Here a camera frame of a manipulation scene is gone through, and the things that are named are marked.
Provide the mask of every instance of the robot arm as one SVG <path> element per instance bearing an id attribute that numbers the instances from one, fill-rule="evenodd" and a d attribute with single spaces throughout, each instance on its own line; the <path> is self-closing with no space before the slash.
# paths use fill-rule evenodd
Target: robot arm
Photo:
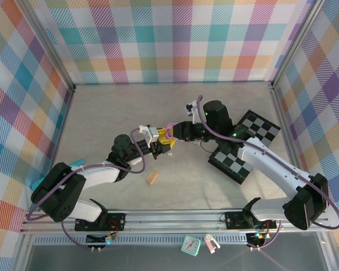
<path id="1" fill-rule="evenodd" d="M 203 106 L 206 115 L 207 125 L 214 131 L 222 135 L 232 135 L 243 141 L 248 141 L 259 146 L 264 152 L 270 152 L 281 161 L 295 169 L 296 176 L 281 167 L 264 152 L 237 142 L 223 140 L 212 135 L 205 129 L 204 125 L 198 122 L 197 104 L 190 103 L 186 106 L 188 115 L 193 116 L 193 121 L 183 121 L 174 125 L 169 133 L 170 138 L 184 141 L 215 140 L 222 151 L 231 152 L 241 160 L 248 162 L 258 168 L 268 178 L 279 186 L 286 194 L 281 199 L 261 199 L 255 198 L 244 209 L 244 217 L 249 226 L 254 227 L 265 220 L 289 220 L 296 227 L 306 230 L 327 208 L 327 202 L 314 189 L 298 179 L 304 177 L 318 188 L 328 194 L 327 179 L 320 174 L 309 176 L 307 172 L 294 168 L 285 160 L 279 158 L 271 150 L 265 147 L 258 138 L 255 138 L 244 126 L 235 126 L 228 116 L 226 106 L 218 100 L 213 100 Z M 154 159 L 159 154 L 169 151 L 175 139 L 167 137 L 166 129 L 140 126 L 140 133 L 144 135 L 144 140 L 137 144 L 144 155 L 152 154 Z M 107 209 L 95 200 L 88 203 L 79 200 L 80 193 L 91 186 L 101 183 L 111 183 L 122 180 L 128 172 L 116 168 L 104 167 L 113 164 L 125 169 L 141 161 L 140 154 L 132 143 L 129 136 L 122 134 L 115 138 L 103 168 L 96 168 L 90 171 L 83 171 L 74 174 L 63 187 L 55 191 L 47 201 L 40 207 L 55 222 L 63 221 L 65 218 L 75 218 L 90 223 L 101 225 L 105 221 Z M 43 182 L 32 194 L 32 202 L 36 204 L 43 198 L 62 178 L 69 172 L 77 168 L 70 168 L 64 163 L 59 163 L 49 172 Z"/>

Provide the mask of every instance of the teal alarm clock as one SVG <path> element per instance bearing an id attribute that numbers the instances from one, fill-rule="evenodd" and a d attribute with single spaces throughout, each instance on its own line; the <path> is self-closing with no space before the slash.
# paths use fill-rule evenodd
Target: teal alarm clock
<path id="1" fill-rule="evenodd" d="M 192 256 L 197 256 L 200 245 L 201 245 L 200 239 L 186 235 L 185 240 L 183 241 L 181 250 Z"/>

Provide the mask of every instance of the white clip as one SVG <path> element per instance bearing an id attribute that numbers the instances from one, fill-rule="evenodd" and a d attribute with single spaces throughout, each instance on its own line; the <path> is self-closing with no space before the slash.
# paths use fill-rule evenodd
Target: white clip
<path id="1" fill-rule="evenodd" d="M 197 110 L 197 101 L 194 100 L 191 103 L 188 103 L 186 106 L 186 112 L 188 116 L 192 116 L 192 124 L 201 123 Z"/>
<path id="2" fill-rule="evenodd" d="M 206 245 L 207 245 L 208 249 L 210 250 L 210 252 L 212 254 L 212 253 L 215 253 L 215 248 L 216 247 L 213 247 L 213 245 L 211 244 L 211 241 L 213 241 L 215 243 L 217 248 L 220 248 L 221 246 L 218 244 L 216 239 L 211 234 L 207 233 L 205 235 L 205 242 L 206 242 Z"/>
<path id="3" fill-rule="evenodd" d="M 140 125 L 140 133 L 143 134 L 147 147 L 150 148 L 152 142 L 156 142 L 159 138 L 159 134 L 156 127 L 147 127 Z"/>

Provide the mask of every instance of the black and white checkerboard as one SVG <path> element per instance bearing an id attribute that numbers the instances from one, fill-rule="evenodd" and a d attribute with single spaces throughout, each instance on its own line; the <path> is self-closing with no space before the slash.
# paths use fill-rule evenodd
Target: black and white checkerboard
<path id="1" fill-rule="evenodd" d="M 280 127 L 255 112 L 248 110 L 237 125 L 243 125 L 255 134 L 265 146 L 269 146 L 280 131 Z M 208 162 L 220 169 L 234 181 L 242 184 L 249 175 L 253 166 L 234 157 L 232 154 L 225 154 L 217 148 L 210 156 Z"/>

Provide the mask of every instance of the small wooden block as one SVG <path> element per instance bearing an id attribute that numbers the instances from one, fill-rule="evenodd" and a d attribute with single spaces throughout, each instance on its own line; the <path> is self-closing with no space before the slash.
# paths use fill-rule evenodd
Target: small wooden block
<path id="1" fill-rule="evenodd" d="M 159 173 L 157 171 L 152 171 L 151 174 L 149 174 L 146 182 L 152 185 L 154 181 L 157 179 L 158 175 Z"/>

